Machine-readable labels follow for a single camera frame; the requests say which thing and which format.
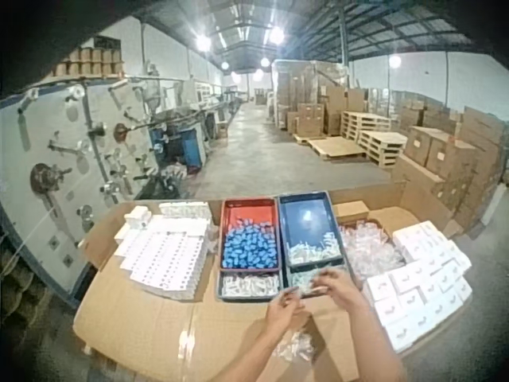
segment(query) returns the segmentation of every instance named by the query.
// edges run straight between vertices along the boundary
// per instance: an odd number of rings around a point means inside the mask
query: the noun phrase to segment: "red plastic tray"
[[[278,266],[276,268],[246,269],[246,268],[223,268],[223,250],[228,234],[228,226],[237,228],[238,219],[252,219],[253,224],[260,224],[266,221],[272,223],[276,239],[276,258]],[[220,226],[220,269],[224,272],[242,272],[242,273],[267,273],[277,272],[281,269],[281,244],[279,240],[279,216],[276,200],[271,197],[262,198],[243,198],[227,199],[223,202],[221,210]]]

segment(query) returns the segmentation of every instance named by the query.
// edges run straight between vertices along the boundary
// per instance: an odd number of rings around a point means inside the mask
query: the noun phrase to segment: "wooden pallet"
[[[361,131],[390,131],[390,120],[370,113],[344,111],[341,136],[354,142],[359,140]]]
[[[381,115],[344,111],[343,118],[345,118],[345,122],[347,122],[348,125],[373,127],[387,125],[390,128],[390,119],[382,117]]]
[[[357,142],[378,167],[394,167],[406,144],[404,135],[390,131],[361,131]]]
[[[366,150],[402,150],[407,137],[392,131],[361,131],[357,144]]]
[[[327,137],[300,137],[297,134],[293,135],[293,138],[297,141],[298,145],[309,146],[309,141],[316,141],[319,139],[326,139]]]
[[[354,142],[342,137],[310,141],[309,145],[324,161],[334,159],[359,160],[365,158],[364,150]]]

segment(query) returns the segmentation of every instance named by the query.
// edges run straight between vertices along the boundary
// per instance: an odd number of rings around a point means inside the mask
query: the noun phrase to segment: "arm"
[[[281,292],[270,302],[265,327],[254,344],[211,382],[255,382],[289,328],[293,315],[301,309],[300,297],[294,289]]]
[[[395,382],[406,380],[405,369],[392,349],[382,326],[349,275],[327,269],[314,280],[316,287],[327,287],[334,302],[350,316],[350,330],[356,351],[360,379]]]

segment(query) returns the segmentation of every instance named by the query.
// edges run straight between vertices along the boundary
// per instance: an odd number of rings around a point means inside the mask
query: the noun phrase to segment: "stack of white boxes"
[[[163,215],[137,206],[115,236],[121,269],[144,289],[176,300],[194,298],[208,252],[212,215],[206,203],[159,205]]]
[[[393,234],[407,265],[367,280],[370,300],[396,352],[408,349],[472,294],[463,278],[472,266],[451,240],[426,221]]]

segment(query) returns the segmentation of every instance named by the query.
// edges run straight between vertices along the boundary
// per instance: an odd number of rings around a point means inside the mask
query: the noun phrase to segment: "concrete floor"
[[[227,142],[221,141],[190,182],[195,198],[277,195],[390,181],[387,171],[369,162],[323,161],[286,131],[267,123],[266,107],[243,105],[230,125]]]
[[[324,162],[308,147],[293,142],[265,120],[265,109],[245,105],[230,127],[227,144],[219,144],[202,172],[189,183],[196,198],[239,197],[337,189],[389,181],[370,163]],[[472,261],[466,279],[473,299],[463,313],[404,363],[410,380],[498,380],[509,356],[509,195],[492,222],[475,240],[456,239]],[[31,380],[146,380],[107,362],[88,357],[72,332],[73,312],[54,300],[36,325],[37,332],[17,354]]]

